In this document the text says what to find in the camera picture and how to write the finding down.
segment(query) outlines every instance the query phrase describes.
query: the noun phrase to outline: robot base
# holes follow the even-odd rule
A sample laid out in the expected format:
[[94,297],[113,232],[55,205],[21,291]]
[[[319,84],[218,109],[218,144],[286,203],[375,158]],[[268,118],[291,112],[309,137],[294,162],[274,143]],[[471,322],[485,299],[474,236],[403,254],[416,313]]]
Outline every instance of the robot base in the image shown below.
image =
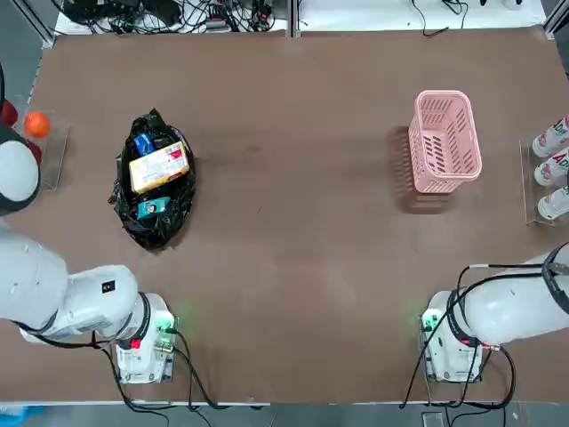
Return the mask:
[[116,346],[116,358],[121,383],[168,383],[173,375],[175,336],[166,334],[175,327],[175,318],[162,297],[146,294],[150,302],[150,324],[140,342],[125,350]]
[[[440,322],[446,311],[446,303],[451,293],[443,291],[435,294],[431,299],[427,310],[421,316],[421,347],[432,335],[433,329]],[[478,345],[476,360],[472,366],[474,357],[474,347],[463,344],[454,337],[448,320],[445,318],[443,324],[435,332],[435,336],[430,341],[424,356],[425,375],[428,380],[445,383],[465,383],[474,382],[480,372],[482,361],[482,346]],[[470,367],[472,373],[468,378]]]

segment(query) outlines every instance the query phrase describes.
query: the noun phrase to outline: orange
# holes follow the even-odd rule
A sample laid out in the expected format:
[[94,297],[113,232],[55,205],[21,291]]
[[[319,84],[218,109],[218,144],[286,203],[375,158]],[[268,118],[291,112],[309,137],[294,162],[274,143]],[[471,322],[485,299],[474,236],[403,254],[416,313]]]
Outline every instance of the orange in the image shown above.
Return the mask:
[[24,131],[26,135],[43,138],[50,132],[50,120],[45,114],[32,111],[24,120]]

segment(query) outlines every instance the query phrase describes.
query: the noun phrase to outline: teal box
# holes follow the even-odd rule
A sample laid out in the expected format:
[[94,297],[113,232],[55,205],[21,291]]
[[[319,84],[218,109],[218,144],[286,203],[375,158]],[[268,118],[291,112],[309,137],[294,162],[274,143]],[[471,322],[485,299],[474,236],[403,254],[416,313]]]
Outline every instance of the teal box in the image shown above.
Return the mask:
[[168,205],[169,201],[169,197],[161,197],[139,203],[139,211],[136,218],[139,220],[140,218],[162,213],[166,210],[166,205]]

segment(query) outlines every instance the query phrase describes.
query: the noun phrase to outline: pink basket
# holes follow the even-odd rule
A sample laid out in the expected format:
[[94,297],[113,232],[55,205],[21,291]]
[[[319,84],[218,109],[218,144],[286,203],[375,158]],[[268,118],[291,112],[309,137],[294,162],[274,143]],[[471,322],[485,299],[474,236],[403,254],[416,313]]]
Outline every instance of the pink basket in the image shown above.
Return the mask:
[[409,143],[415,188],[421,193],[450,193],[482,170],[472,108],[462,92],[421,92]]

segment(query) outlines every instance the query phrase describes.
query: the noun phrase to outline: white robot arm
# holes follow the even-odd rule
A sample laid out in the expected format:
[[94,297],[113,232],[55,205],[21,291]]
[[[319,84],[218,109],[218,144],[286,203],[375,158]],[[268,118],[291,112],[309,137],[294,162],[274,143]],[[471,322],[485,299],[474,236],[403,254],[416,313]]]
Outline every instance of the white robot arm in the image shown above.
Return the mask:
[[[0,123],[0,214],[29,205],[39,191],[38,164],[21,137]],[[0,318],[29,342],[64,342],[96,332],[116,342],[124,383],[160,383],[172,375],[174,318],[156,294],[138,292],[123,265],[68,274],[66,263],[0,220]]]
[[[498,279],[469,291],[463,303],[455,304],[442,322],[459,293],[435,294],[421,316],[423,339],[435,334],[426,351],[427,376],[438,382],[472,381],[478,378],[483,346],[499,346],[569,327],[567,265],[569,246],[560,246],[524,267],[506,270],[496,276]],[[520,274],[533,277],[509,277]]]

